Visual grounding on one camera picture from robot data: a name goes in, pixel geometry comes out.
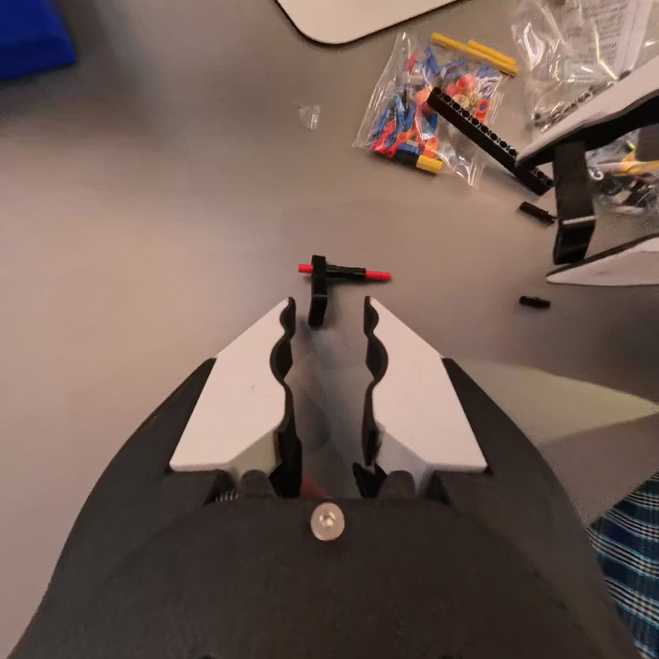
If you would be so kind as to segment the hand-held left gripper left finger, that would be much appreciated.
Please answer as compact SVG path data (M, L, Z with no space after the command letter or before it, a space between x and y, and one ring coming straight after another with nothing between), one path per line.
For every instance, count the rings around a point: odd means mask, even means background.
M219 470L235 482L265 473L296 498L302 448L286 377L293 364L296 303L288 297L222 349L169 461L177 473Z

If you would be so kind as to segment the white rounded board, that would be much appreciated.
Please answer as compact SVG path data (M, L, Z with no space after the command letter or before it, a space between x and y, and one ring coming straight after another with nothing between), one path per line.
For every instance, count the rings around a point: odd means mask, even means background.
M452 1L277 1L302 35L323 45L350 44Z

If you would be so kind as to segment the long yellow lego tube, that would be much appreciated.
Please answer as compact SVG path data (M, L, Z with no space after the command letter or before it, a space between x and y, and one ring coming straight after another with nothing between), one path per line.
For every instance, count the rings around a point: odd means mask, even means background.
M518 65L516 67L508 67L503 62L499 62L498 60L492 59L487 55L484 55L476 50L471 49L467 45L467 43L463 43L456 39L452 39L438 32L433 33L431 37L431 42L435 45L440 45L442 47L452 49L454 51L460 52L469 57L477 59L479 61L485 62L506 75L515 77L519 74L520 68Z

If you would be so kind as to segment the long black lego beam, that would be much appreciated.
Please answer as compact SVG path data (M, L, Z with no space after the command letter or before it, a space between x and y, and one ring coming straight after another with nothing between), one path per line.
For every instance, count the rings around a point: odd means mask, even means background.
M540 169L518 166L518 152L463 109L440 87L433 88L427 103L433 111L512 174L527 190L542 196L554 187L554 180Z

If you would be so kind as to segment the clear bag with printed paper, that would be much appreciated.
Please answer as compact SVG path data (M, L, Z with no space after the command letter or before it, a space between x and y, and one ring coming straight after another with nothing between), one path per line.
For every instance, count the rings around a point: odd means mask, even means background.
M658 56L658 2L521 1L511 33L537 136Z

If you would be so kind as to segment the clear bag with yellow pieces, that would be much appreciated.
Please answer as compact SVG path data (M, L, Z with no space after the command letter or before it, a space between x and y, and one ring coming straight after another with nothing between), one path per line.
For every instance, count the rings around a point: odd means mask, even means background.
M658 125L587 152L586 163L600 210L658 215Z

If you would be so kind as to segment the short yellow lego tube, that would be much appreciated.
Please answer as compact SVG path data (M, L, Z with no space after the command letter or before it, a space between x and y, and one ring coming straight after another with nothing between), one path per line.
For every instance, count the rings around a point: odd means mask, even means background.
M492 59L498 60L499 62L505 63L508 67L516 67L517 66L517 62L513 57L510 57L509 55L501 53L500 51L498 51L496 49L493 49L491 47L480 44L479 42L477 42L473 39L470 39L467 42L467 45L471 49L476 50L479 53L487 55Z

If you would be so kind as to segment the blue plastic bin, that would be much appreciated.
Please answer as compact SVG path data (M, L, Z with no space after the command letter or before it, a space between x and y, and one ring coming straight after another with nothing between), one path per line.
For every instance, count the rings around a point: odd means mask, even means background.
M1 81L76 63L58 1L1 2Z

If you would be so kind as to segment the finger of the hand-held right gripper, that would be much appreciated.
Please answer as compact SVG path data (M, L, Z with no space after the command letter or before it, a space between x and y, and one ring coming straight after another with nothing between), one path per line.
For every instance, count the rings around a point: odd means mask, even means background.
M657 286L658 240L639 239L600 252L546 275L549 284L577 286Z
M596 150L657 124L658 65L644 64L548 128L518 154L516 164L549 163L556 148L570 142L582 142L586 151Z

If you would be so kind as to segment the clear bag of colourful lego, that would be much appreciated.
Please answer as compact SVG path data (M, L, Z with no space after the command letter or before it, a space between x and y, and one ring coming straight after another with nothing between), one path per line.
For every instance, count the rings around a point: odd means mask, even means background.
M430 108L428 96L440 87L487 126L509 78L485 62L433 44L431 37L400 32L353 146L425 174L452 173L475 186L485 156Z

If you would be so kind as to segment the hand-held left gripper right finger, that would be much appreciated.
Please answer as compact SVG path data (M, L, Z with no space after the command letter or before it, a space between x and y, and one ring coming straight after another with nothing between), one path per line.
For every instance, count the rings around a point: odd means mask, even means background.
M359 494L375 498L388 476L405 472L414 494L434 473L485 473L488 464L443 355L374 297L364 303L371 376L362 418Z

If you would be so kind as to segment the person's plaid shirt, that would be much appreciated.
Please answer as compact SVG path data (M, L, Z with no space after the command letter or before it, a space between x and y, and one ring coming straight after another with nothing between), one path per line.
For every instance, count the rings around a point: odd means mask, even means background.
M608 594L642 658L658 657L658 473L586 529Z

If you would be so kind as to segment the black lego beam red axle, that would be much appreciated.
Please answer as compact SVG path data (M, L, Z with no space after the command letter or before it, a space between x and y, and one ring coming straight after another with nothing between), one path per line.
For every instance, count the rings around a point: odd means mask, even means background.
M311 297L308 325L319 328L324 323L328 304L329 282L333 280L351 282L389 282L390 272L369 270L360 267L338 266L327 261L325 256L314 254L309 264L299 264L298 272L310 276Z

